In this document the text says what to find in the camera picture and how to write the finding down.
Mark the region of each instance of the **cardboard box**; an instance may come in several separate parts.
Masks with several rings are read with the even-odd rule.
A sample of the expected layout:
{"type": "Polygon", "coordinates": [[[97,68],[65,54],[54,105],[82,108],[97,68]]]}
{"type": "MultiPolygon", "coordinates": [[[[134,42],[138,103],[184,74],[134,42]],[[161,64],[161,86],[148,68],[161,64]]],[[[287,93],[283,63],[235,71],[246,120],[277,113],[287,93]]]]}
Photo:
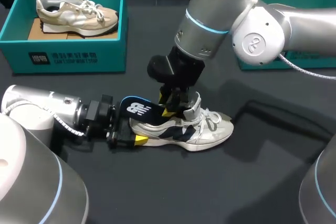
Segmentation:
{"type": "MultiPolygon", "coordinates": [[[[267,4],[278,3],[296,8],[335,8],[336,0],[262,0],[267,4]]],[[[305,52],[289,51],[284,52],[285,57],[301,68],[335,68],[335,56],[321,56],[318,54],[308,54],[305,52]]],[[[242,70],[260,70],[260,69],[288,69],[287,64],[280,58],[270,64],[262,66],[251,66],[238,59],[239,67],[242,70]]]]}
{"type": "Polygon", "coordinates": [[[92,38],[44,34],[36,14],[36,0],[15,0],[0,33],[0,49],[13,73],[125,71],[125,0],[92,1],[119,12],[118,32],[92,38]]]}

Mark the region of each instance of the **screw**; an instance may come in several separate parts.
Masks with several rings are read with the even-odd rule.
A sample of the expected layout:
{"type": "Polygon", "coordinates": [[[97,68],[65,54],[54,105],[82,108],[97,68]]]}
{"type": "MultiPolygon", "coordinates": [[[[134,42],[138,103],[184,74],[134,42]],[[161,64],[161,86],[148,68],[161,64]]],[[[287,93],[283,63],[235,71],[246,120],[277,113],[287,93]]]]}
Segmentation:
{"type": "Polygon", "coordinates": [[[182,31],[179,31],[179,32],[177,33],[177,37],[178,37],[178,38],[181,38],[182,35],[183,35],[183,32],[182,32],[182,31]]]}

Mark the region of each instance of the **shoe insole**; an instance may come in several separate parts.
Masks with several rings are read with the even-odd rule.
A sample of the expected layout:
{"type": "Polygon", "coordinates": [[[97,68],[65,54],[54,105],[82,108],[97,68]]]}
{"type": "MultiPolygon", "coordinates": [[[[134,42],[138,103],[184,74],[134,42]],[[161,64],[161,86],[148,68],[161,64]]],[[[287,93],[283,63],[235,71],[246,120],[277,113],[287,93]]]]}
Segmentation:
{"type": "Polygon", "coordinates": [[[120,116],[133,118],[142,123],[161,125],[170,117],[162,116],[164,107],[152,103],[141,97],[125,97],[120,103],[120,116]]]}
{"type": "Polygon", "coordinates": [[[55,13],[59,10],[59,6],[49,6],[46,9],[48,12],[55,13]]]}

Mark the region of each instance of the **white shoelace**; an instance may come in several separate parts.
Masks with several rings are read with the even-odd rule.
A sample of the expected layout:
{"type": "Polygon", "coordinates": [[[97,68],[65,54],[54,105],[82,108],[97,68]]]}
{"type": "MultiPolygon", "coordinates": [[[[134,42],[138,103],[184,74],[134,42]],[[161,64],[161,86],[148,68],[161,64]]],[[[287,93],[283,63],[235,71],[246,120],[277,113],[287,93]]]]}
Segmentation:
{"type": "Polygon", "coordinates": [[[96,14],[96,18],[98,22],[104,21],[104,13],[98,9],[98,7],[102,7],[100,4],[95,4],[93,1],[83,0],[79,6],[77,6],[76,10],[86,10],[89,14],[94,12],[96,14]]]}
{"type": "Polygon", "coordinates": [[[185,125],[185,126],[199,124],[200,125],[199,133],[198,133],[198,136],[196,138],[196,139],[199,139],[199,137],[203,133],[204,126],[206,124],[206,119],[209,119],[214,124],[218,124],[222,121],[222,117],[220,116],[219,113],[217,113],[215,111],[210,111],[209,109],[204,110],[204,109],[201,108],[201,114],[199,115],[199,117],[197,117],[196,119],[194,119],[190,122],[182,120],[182,124],[185,125]]]}

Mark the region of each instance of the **table surface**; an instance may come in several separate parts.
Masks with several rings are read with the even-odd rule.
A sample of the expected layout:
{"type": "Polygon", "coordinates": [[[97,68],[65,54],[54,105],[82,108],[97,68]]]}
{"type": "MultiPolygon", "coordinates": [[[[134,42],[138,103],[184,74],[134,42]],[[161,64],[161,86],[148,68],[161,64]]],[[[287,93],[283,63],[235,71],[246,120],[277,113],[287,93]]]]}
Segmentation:
{"type": "MultiPolygon", "coordinates": [[[[155,101],[160,84],[147,76],[146,66],[152,55],[170,51],[184,12],[184,5],[129,6],[126,73],[13,76],[1,55],[0,93],[20,84],[84,102],[103,93],[116,101],[127,95],[155,101]]],[[[6,13],[0,11],[0,27],[6,13]]],[[[112,152],[105,143],[96,143],[92,153],[67,150],[68,164],[88,189],[88,224],[303,223],[298,191],[334,133],[334,83],[291,70],[242,72],[229,45],[226,39],[195,86],[203,107],[235,119],[224,144],[200,153],[177,146],[112,152]],[[242,109],[250,101],[257,102],[242,109]],[[260,112],[268,102],[263,108],[282,120],[260,112]]]]}

